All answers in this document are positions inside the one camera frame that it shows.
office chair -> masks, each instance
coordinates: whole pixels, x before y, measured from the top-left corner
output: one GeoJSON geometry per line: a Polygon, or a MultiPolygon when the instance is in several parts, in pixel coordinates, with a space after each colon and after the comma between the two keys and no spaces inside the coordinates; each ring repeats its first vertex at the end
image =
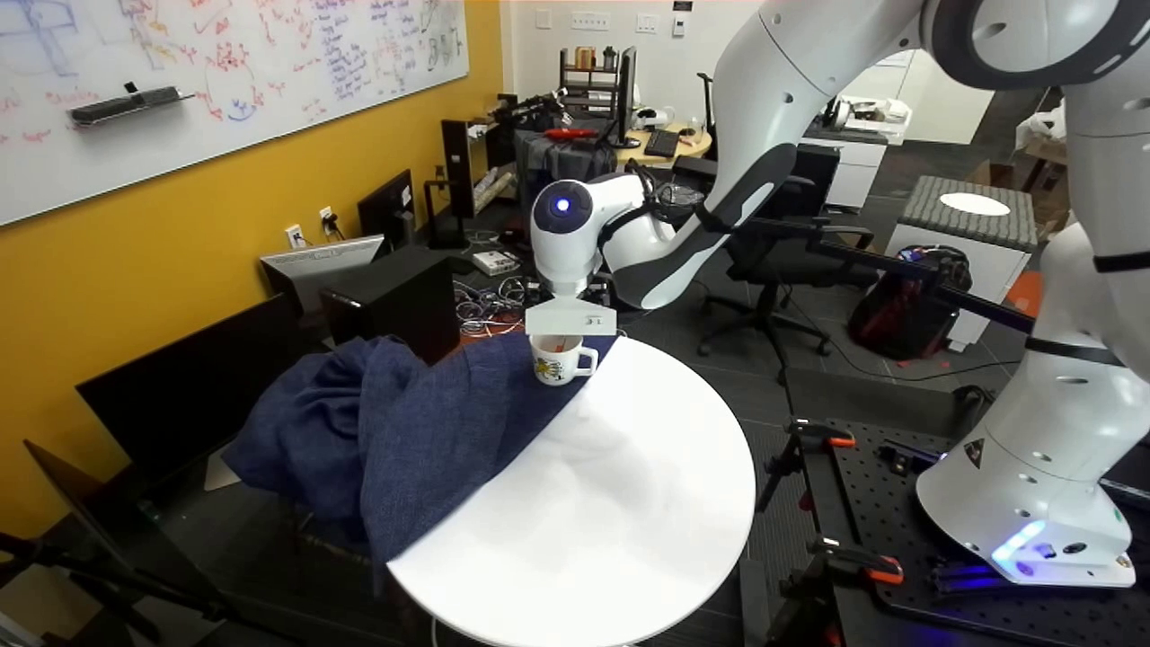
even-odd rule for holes
{"type": "MultiPolygon", "coordinates": [[[[791,297],[791,295],[780,297],[784,288],[796,288],[796,284],[812,284],[812,288],[861,284],[863,288],[863,284],[873,284],[877,272],[871,266],[855,266],[850,258],[812,252],[808,237],[780,237],[777,231],[766,235],[766,227],[756,227],[756,222],[762,222],[762,218],[812,222],[818,218],[818,222],[832,227],[832,218],[825,215],[825,200],[827,200],[833,169],[839,169],[833,146],[802,144],[791,179],[750,215],[750,222],[746,222],[729,237],[726,252],[729,252],[732,266],[726,271],[726,276],[746,282],[746,284],[762,284],[762,293],[758,293],[756,306],[746,306],[746,301],[724,297],[724,295],[707,295],[707,306],[711,301],[732,306],[741,314],[741,320],[724,323],[711,333],[705,333],[705,343],[699,346],[701,356],[711,354],[715,339],[741,332],[741,326],[756,326],[766,333],[766,343],[780,356],[777,382],[784,385],[789,382],[789,348],[780,343],[780,326],[818,339],[818,348],[827,354],[827,343],[832,343],[827,332],[780,314],[791,297]]],[[[871,235],[863,227],[833,227],[833,231],[861,235],[855,248],[871,245],[871,235]]],[[[839,235],[825,235],[819,245],[850,248],[850,240],[839,235]]]]}

crumpled blue towel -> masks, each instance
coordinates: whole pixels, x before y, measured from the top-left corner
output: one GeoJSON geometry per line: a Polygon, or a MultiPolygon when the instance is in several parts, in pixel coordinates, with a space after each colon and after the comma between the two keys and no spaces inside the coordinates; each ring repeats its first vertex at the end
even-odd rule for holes
{"type": "MultiPolygon", "coordinates": [[[[614,339],[590,339],[600,358],[614,339]]],[[[498,477],[580,396],[541,385],[525,333],[480,343],[433,370],[384,339],[306,356],[256,402],[226,465],[401,559],[498,477]]]]}
{"type": "Polygon", "coordinates": [[[426,358],[390,339],[304,356],[259,396],[222,459],[250,484],[280,491],[319,523],[358,523],[371,436],[390,429],[390,410],[426,370],[426,358]]]}
{"type": "MultiPolygon", "coordinates": [[[[590,339],[600,358],[614,339],[590,339]]],[[[493,481],[580,396],[541,385],[525,333],[437,364],[390,415],[362,470],[362,526],[377,560],[401,559],[493,481]]]]}

white cup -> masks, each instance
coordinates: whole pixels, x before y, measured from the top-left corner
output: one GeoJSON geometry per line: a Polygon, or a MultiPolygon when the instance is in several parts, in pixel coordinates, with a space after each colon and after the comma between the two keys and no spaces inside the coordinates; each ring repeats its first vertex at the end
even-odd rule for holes
{"type": "Polygon", "coordinates": [[[600,354],[586,348],[574,333],[531,339],[531,370],[543,385],[568,385],[590,378],[600,368],[600,354]]]}

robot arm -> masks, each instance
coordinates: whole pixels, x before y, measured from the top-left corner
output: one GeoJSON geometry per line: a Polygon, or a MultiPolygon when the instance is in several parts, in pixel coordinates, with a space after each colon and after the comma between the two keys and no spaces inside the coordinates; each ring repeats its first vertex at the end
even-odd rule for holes
{"type": "Polygon", "coordinates": [[[1146,0],[766,0],[715,70],[707,218],[671,231],[637,215],[637,175],[543,191],[531,240],[553,301],[529,311],[529,333],[614,332],[608,311],[580,301],[600,258],[621,301],[681,297],[791,173],[808,118],[886,53],[928,46],[967,86],[1066,86],[1077,227],[1044,258],[1046,301],[1020,370],[919,473],[917,501],[1016,587],[1131,587],[1129,526],[1098,481],[1150,429],[1146,36],[1146,0]]]}

yellow wall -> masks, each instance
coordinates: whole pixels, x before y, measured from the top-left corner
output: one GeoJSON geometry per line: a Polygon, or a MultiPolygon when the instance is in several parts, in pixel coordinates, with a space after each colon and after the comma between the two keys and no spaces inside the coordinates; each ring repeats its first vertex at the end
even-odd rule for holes
{"type": "Polygon", "coordinates": [[[40,535],[66,508],[21,439],[99,477],[128,456],[76,385],[263,297],[256,255],[318,209],[347,227],[401,169],[443,167],[440,118],[505,89],[499,0],[469,0],[471,76],[354,118],[0,231],[0,533],[40,535]]]}

